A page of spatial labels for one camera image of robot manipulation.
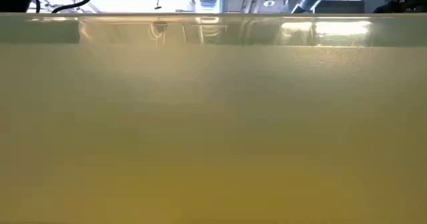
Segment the translucent yellow plastic tray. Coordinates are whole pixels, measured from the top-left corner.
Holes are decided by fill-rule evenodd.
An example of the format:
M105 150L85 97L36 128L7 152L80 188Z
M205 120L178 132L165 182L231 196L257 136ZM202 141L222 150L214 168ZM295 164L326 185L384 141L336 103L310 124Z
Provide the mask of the translucent yellow plastic tray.
M0 13L0 224L427 224L427 14Z

